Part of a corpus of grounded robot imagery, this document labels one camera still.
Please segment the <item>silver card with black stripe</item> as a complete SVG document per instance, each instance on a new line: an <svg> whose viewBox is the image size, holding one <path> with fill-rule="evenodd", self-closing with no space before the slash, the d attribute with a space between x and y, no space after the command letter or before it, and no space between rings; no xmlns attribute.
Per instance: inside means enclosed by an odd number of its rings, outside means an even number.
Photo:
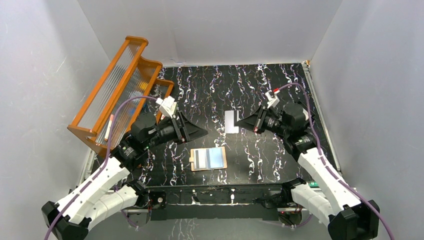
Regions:
<svg viewBox="0 0 424 240"><path fill-rule="evenodd" d="M209 150L195 149L193 151L193 166L195 170L208 169L210 167Z"/></svg>

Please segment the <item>beige leather card holder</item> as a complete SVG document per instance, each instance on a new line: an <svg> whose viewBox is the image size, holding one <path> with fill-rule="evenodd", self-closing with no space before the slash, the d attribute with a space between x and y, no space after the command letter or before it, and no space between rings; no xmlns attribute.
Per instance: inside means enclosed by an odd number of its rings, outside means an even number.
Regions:
<svg viewBox="0 0 424 240"><path fill-rule="evenodd" d="M226 169L228 167L226 148L220 146L191 149L189 162L192 172Z"/></svg>

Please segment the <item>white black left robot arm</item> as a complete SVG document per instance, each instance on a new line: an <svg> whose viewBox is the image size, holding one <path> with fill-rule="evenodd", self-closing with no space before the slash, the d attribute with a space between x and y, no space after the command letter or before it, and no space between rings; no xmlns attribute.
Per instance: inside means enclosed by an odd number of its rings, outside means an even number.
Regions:
<svg viewBox="0 0 424 240"><path fill-rule="evenodd" d="M98 223L129 207L149 208L150 191L137 180L116 192L108 191L145 163L148 151L174 142L184 144L204 137L208 131L191 123L181 111L157 122L151 112L140 113L102 165L67 196L48 201L42 215L50 234L59 240L83 240Z"/></svg>

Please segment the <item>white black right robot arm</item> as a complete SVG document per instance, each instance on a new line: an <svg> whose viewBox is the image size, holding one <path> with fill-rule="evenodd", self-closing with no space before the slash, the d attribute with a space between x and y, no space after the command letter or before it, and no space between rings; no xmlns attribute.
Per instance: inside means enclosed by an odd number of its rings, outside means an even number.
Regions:
<svg viewBox="0 0 424 240"><path fill-rule="evenodd" d="M287 103L276 113L272 106L261 105L252 115L235 120L234 125L256 134L274 133L282 139L286 152L318 184L321 194L301 178L284 183L280 195L286 206L305 207L327 227L333 240L377 237L379 206L373 200L360 199L327 160L316 136L309 106Z"/></svg>

